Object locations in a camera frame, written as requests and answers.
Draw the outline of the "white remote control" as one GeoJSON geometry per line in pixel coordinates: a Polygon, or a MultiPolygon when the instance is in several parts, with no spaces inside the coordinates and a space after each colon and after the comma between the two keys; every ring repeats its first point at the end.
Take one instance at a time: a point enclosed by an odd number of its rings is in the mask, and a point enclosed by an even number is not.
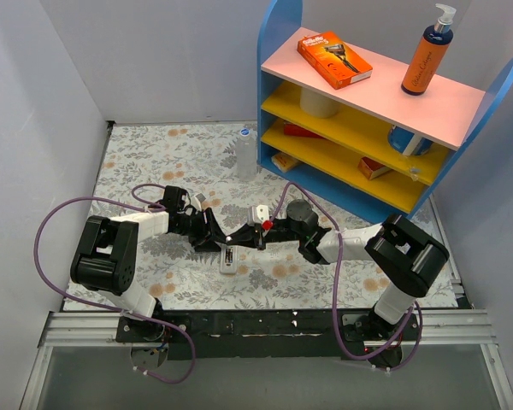
{"type": "Polygon", "coordinates": [[[238,247],[224,245],[221,248],[220,274],[234,275],[238,270],[238,261],[238,247]]]}

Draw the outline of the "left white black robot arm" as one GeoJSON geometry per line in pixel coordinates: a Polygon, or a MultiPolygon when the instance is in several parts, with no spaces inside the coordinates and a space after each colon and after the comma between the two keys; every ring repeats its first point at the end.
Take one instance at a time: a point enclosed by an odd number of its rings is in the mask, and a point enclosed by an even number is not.
{"type": "Polygon", "coordinates": [[[163,318],[154,313],[158,300],[136,279],[138,244],[173,233],[187,237],[197,251],[221,251],[226,235],[212,210],[177,186],[164,187],[163,197],[143,212],[106,218],[91,216],[85,223],[74,260],[71,280],[96,291],[116,308],[140,314],[135,331],[148,342],[164,333],[163,318]]]}

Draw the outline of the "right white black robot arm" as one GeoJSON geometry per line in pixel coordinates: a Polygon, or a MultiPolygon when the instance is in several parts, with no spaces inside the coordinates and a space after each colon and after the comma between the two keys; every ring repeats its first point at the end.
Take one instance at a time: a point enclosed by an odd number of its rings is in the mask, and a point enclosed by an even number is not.
{"type": "Polygon", "coordinates": [[[298,242],[298,252],[313,264],[373,261],[390,284],[373,307],[371,332],[379,339],[393,337],[401,317],[413,302],[427,295],[448,261],[446,247],[401,214],[380,224],[335,231],[319,225],[318,215],[304,199],[289,202],[284,219],[271,220],[258,208],[248,222],[226,236],[228,246],[263,250],[268,243],[298,242]]]}

